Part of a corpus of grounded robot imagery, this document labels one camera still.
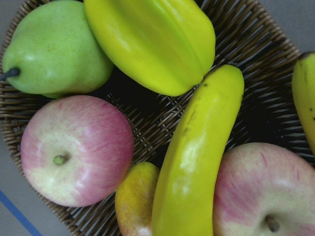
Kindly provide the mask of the orange red mango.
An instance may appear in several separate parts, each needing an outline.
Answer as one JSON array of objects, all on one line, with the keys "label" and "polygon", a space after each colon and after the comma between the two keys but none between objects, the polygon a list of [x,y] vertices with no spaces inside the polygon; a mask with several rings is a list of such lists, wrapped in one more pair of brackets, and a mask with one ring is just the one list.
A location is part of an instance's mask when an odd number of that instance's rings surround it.
[{"label": "orange red mango", "polygon": [[151,217],[159,168],[150,162],[134,165],[116,191],[115,211],[123,236],[151,236]]}]

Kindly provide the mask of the red apple upper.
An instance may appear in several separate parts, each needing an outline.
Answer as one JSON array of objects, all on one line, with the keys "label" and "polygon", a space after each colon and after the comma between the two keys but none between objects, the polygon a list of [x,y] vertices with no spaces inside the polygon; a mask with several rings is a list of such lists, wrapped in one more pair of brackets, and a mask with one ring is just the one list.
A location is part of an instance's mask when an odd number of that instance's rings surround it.
[{"label": "red apple upper", "polygon": [[88,95],[49,102],[30,119],[21,161],[31,186],[66,207],[93,205],[113,193],[133,158],[134,138],[125,115]]}]

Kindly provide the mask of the yellow starfruit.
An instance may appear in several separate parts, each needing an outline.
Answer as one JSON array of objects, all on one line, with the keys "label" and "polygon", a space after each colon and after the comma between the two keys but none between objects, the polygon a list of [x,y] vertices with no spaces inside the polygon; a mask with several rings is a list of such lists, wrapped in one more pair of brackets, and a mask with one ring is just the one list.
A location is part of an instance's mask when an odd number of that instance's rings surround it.
[{"label": "yellow starfruit", "polygon": [[214,27],[193,0],[86,0],[84,10],[111,61],[154,92],[182,95],[214,63]]}]

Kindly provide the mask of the yellow banana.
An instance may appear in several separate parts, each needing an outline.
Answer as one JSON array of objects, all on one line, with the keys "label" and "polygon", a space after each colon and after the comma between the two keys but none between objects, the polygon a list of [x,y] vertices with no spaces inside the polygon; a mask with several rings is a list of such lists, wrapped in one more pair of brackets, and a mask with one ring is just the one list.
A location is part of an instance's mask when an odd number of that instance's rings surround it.
[{"label": "yellow banana", "polygon": [[211,72],[193,93],[158,177],[153,235],[213,234],[215,184],[243,93],[241,70],[228,64]]}]

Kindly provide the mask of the yellow banana basket edge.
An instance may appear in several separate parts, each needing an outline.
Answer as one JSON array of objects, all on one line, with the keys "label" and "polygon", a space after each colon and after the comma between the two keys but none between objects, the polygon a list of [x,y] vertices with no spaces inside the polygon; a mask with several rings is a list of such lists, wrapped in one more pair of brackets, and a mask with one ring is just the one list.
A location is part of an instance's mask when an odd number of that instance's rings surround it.
[{"label": "yellow banana basket edge", "polygon": [[293,68],[294,105],[312,153],[315,152],[315,53],[300,55]]}]

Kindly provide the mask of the red apple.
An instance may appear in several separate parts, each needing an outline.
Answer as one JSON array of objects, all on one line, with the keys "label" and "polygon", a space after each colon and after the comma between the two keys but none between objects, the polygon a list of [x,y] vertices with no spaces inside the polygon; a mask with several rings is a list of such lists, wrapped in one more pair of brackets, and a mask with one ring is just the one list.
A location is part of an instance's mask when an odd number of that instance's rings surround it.
[{"label": "red apple", "polygon": [[314,167],[267,143],[227,151],[216,182],[213,225],[217,236],[314,235]]},{"label": "red apple", "polygon": [[49,102],[30,119],[21,161],[31,186],[66,207],[93,205],[113,193],[133,158],[134,138],[125,115],[88,95]]}]

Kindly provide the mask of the woven brown fruit basket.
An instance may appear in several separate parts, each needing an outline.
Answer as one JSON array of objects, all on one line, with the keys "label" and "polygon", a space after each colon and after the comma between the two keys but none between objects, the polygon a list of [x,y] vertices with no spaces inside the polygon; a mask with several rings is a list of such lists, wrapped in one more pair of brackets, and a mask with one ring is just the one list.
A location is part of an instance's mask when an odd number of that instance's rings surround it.
[{"label": "woven brown fruit basket", "polygon": [[[8,27],[2,58],[21,20],[52,0],[25,0]],[[291,93],[291,76],[299,49],[292,44],[258,0],[195,0],[210,18],[216,33],[214,68],[232,64],[245,79],[243,102],[226,149],[250,142],[266,142],[293,151],[311,165],[315,159],[301,127]],[[91,95],[118,107],[135,136],[133,164],[161,164],[185,106],[194,90],[179,97],[154,93],[119,69]],[[0,130],[11,158],[22,171],[20,141],[33,114],[50,99],[19,92],[0,82]],[[38,194],[73,236],[121,236],[114,210],[115,195],[88,207],[59,206]]]}]

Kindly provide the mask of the green apple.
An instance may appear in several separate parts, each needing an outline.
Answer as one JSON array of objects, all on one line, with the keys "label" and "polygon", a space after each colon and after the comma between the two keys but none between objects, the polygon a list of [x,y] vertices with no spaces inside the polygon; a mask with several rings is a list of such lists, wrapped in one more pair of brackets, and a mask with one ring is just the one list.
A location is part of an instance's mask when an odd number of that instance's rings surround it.
[{"label": "green apple", "polygon": [[18,24],[2,59],[1,80],[24,93],[60,98],[98,89],[113,67],[89,27],[83,3],[57,0]]}]

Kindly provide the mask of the red apple lower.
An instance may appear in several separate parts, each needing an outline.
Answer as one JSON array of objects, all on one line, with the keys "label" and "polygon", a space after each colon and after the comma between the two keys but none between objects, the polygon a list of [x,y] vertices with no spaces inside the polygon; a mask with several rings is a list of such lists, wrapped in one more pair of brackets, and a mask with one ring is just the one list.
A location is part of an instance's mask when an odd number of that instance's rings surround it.
[{"label": "red apple lower", "polygon": [[267,143],[227,151],[216,182],[213,225],[217,236],[314,235],[314,167]]}]

